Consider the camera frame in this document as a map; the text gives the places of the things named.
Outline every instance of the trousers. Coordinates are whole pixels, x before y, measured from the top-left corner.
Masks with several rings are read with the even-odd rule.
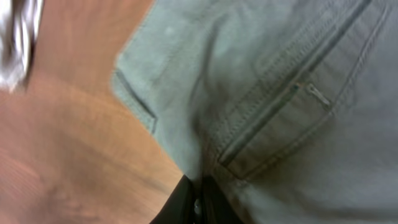
[[[157,0],[112,87],[244,223],[395,223],[397,40],[395,0]]]

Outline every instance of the seam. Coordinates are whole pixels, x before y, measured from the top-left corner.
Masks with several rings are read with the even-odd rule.
[[[343,5],[342,8],[345,8],[345,6],[349,3],[352,3],[352,1],[346,1],[345,4]],[[283,80],[285,77],[282,75],[275,75],[275,73],[286,73],[286,71],[289,71],[291,69],[294,68],[294,66],[299,62],[299,60],[307,53],[307,51],[310,50],[311,47],[313,47],[314,45],[316,45],[316,43],[322,39],[322,35],[325,35],[327,32],[325,31],[325,29],[333,22],[337,22],[338,19],[338,15],[346,12],[340,12],[338,9],[340,7],[337,7],[335,10],[337,10],[337,12],[335,12],[335,14],[337,14],[337,16],[333,16],[330,19],[328,19],[327,21],[321,22],[320,23],[320,28],[318,28],[318,30],[315,29],[315,36],[312,38],[311,41],[308,42],[307,45],[303,46],[301,49],[298,49],[297,51],[299,52],[299,54],[297,54],[291,61],[290,63],[286,66],[286,67],[282,67],[282,69],[280,69],[280,63],[283,62],[285,60],[286,55],[288,55],[292,48],[297,44],[297,42],[305,39],[307,37],[307,33],[310,29],[313,28],[313,24],[318,22],[317,18],[321,17],[328,9],[330,9],[333,5],[333,1],[330,1],[324,8],[324,10],[322,10],[321,13],[319,13],[318,15],[315,16],[315,18],[312,20],[311,23],[309,23],[309,25],[307,25],[303,30],[299,31],[298,33],[298,37],[296,37],[293,41],[291,41],[291,43],[288,44],[288,47],[286,47],[286,49],[281,52],[271,63],[271,65],[269,66],[268,71],[265,72],[265,74],[269,73],[271,74],[273,77],[277,77],[277,80],[273,83],[279,83],[281,80]],[[256,83],[255,85],[253,85],[253,87],[251,88],[251,90],[249,92],[247,92],[234,106],[234,108],[231,110],[231,112],[229,112],[227,114],[227,116],[224,117],[224,119],[221,121],[221,124],[218,125],[215,134],[218,135],[220,128],[222,126],[225,125],[225,123],[228,121],[228,117],[234,113],[237,109],[238,106],[249,96],[253,93],[253,91],[256,88],[259,88],[261,83]],[[225,136],[224,138],[222,138],[222,140],[220,141],[220,143],[216,143],[216,150],[220,152],[221,156],[224,153],[223,152],[223,148],[226,147],[225,144],[227,142],[230,142],[233,134],[237,131],[237,129],[239,129],[239,127],[241,127],[241,125],[247,121],[248,117],[250,116],[250,114],[252,114],[253,111],[255,111],[256,109],[258,109],[258,106],[261,104],[261,102],[263,102],[265,99],[269,98],[269,93],[275,91],[276,87],[269,85],[266,89],[266,92],[263,92],[264,96],[262,96],[260,99],[258,99],[255,103],[253,103],[250,108],[247,110],[247,112],[242,115],[243,119],[241,119],[240,121],[238,121],[237,123],[235,123],[232,127],[231,127],[231,131],[229,131],[228,135]]]
[[[308,129],[308,131],[304,131],[304,134],[299,136],[296,140],[293,140],[291,144],[289,144],[285,149],[280,150],[279,152],[275,153],[273,156],[265,160],[262,164],[258,165],[257,167],[251,169],[250,171],[246,172],[244,176],[244,179],[253,179],[256,174],[259,172],[267,171],[272,167],[277,166],[284,158],[286,158],[289,155],[292,155],[294,152],[296,152],[295,149],[297,149],[297,146],[299,146],[305,139],[308,139],[312,136],[315,135],[315,131],[323,125],[326,121],[328,121],[332,116],[336,114],[336,112],[340,109],[342,103],[346,101],[346,98],[348,96],[348,93],[351,92],[353,89],[353,85],[355,83],[355,80],[357,80],[358,75],[360,74],[361,70],[364,67],[364,63],[366,59],[368,58],[368,55],[374,47],[374,43],[377,40],[378,35],[382,31],[382,28],[384,27],[383,25],[385,24],[386,19],[388,18],[388,15],[390,13],[390,9],[387,6],[384,6],[382,15],[380,16],[374,30],[372,31],[371,35],[367,39],[366,43],[364,44],[361,54],[359,58],[357,59],[356,65],[354,69],[350,72],[351,75],[347,79],[346,83],[343,85],[341,88],[340,93],[338,94],[335,106],[331,109],[331,111],[325,115],[323,118],[318,120],[317,123],[315,123],[312,127]]]

